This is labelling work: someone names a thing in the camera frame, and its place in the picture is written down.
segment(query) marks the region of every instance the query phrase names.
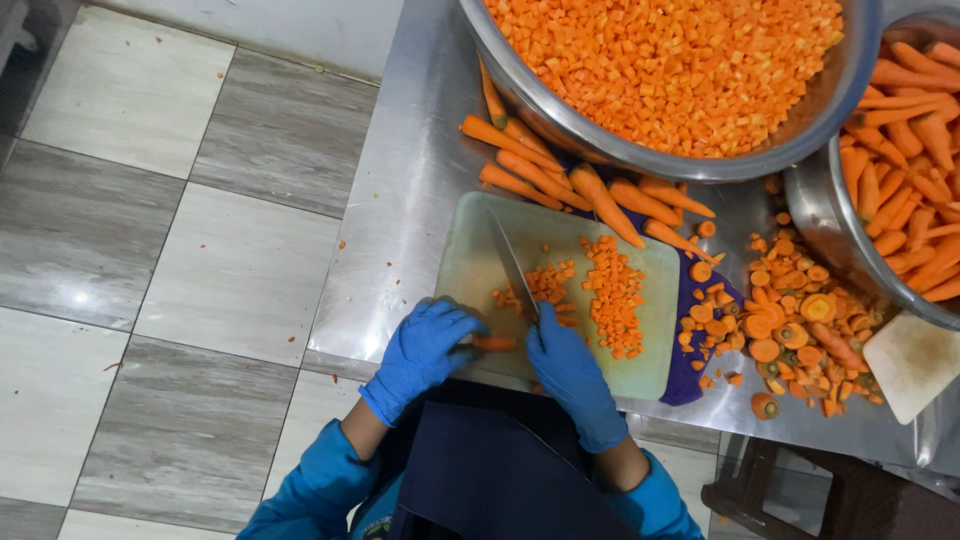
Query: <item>purple cloth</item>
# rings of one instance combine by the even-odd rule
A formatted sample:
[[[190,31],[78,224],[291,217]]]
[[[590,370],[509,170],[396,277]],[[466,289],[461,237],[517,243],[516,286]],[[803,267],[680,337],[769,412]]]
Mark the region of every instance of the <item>purple cloth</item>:
[[[634,224],[636,230],[639,231],[640,234],[643,234],[643,223],[649,219],[649,216],[631,212],[624,208],[621,209],[623,209],[623,212],[627,214],[628,218],[630,218],[630,221]],[[584,212],[574,209],[573,213],[575,215],[585,217],[586,219],[594,218],[593,212]],[[680,255],[680,290],[677,299],[677,326],[675,332],[681,331],[681,317],[686,317],[690,311],[690,308],[695,304],[700,303],[699,300],[693,297],[693,289],[699,288],[706,291],[707,287],[713,285],[714,283],[723,282],[724,290],[727,292],[727,294],[733,296],[733,299],[736,300],[737,304],[743,308],[743,295],[733,287],[733,284],[730,283],[727,278],[724,278],[718,272],[713,272],[713,274],[710,276],[710,279],[706,283],[695,282],[690,278],[690,265],[700,260],[700,258],[696,255],[693,256],[693,259],[687,258],[683,250],[677,250],[677,253]],[[719,319],[723,314],[723,311],[721,309],[716,309],[713,314],[714,318]],[[703,343],[705,339],[707,339],[707,333],[705,331],[693,331],[693,339],[690,340],[690,346],[694,349],[692,353],[684,353],[681,351],[680,343],[674,339],[673,355],[670,358],[670,375],[667,379],[666,391],[663,392],[663,397],[660,398],[661,402],[666,403],[667,405],[678,406],[695,402],[703,397],[704,391],[700,388],[700,377],[704,374],[704,371],[707,370],[706,362],[704,369],[699,371],[694,370],[690,366],[690,362],[693,360],[704,359],[698,344]],[[710,349],[710,355],[713,356],[713,348]]]

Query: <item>person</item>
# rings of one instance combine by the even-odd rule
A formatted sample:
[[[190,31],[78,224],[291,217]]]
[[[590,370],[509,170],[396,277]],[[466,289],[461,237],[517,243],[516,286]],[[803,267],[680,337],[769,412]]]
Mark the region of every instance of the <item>person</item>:
[[[539,309],[526,352],[555,401],[444,383],[480,354],[465,338],[489,329],[452,302],[423,301],[353,410],[323,428],[237,538],[703,538],[628,434],[584,339],[550,304]]]

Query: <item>light green cutting board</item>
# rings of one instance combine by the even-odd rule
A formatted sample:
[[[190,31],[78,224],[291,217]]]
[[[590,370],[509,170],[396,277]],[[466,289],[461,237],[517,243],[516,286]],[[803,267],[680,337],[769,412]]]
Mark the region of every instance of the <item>light green cutting board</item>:
[[[644,238],[646,247],[642,249],[623,240],[617,242],[619,252],[628,258],[627,264],[646,274],[641,293],[646,302],[636,308],[639,329],[643,332],[643,353],[633,359],[615,360],[610,349],[597,344],[597,326],[588,316],[589,302],[595,297],[593,291],[583,290],[580,283],[587,279],[587,271],[593,269],[593,263],[585,256],[579,242],[581,236],[596,241],[600,234],[614,235],[613,230],[582,217],[489,193],[464,195],[457,204],[446,238],[436,296],[448,295],[463,305],[476,308],[494,335],[515,337],[521,344],[527,331],[526,322],[512,308],[497,308],[495,298],[491,296],[492,290],[506,285],[507,277],[493,246],[484,213],[484,199],[496,212],[524,272],[533,270],[538,264],[545,266],[548,262],[573,259],[577,275],[564,285],[567,290],[564,301],[573,302],[577,307],[576,314],[581,323],[576,331],[582,336],[593,337],[590,349],[613,395],[659,399],[666,389],[677,322],[680,285],[677,251],[650,238]],[[547,253],[541,249],[544,244],[550,247]],[[527,380],[536,379],[522,346],[511,353],[487,354],[478,367]]]

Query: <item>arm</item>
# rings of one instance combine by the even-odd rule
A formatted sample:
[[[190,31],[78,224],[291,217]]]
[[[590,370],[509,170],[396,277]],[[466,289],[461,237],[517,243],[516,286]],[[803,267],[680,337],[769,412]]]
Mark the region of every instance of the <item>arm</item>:
[[[408,403],[473,359],[454,345],[486,326],[449,302],[421,302],[390,338],[373,379],[343,422],[324,427],[272,498],[253,513],[241,540],[325,540],[347,533],[347,514],[370,495],[376,449]]]
[[[702,539],[673,479],[627,432],[584,339],[557,323],[549,303],[539,306],[540,326],[527,334],[527,355],[543,388],[573,419],[580,445],[594,454],[597,480],[611,492],[613,507],[644,538]]]

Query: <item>blue sleeve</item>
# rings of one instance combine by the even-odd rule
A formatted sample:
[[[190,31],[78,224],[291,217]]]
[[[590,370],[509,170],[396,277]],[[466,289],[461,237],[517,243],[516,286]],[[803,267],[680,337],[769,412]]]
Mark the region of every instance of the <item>blue sleeve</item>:
[[[650,461],[650,475],[632,491],[608,495],[613,507],[646,540],[703,540],[677,484],[653,454],[641,451]]]
[[[377,456],[360,461],[340,421],[331,420],[237,538],[329,540],[347,534],[347,514],[370,494],[378,464]]]

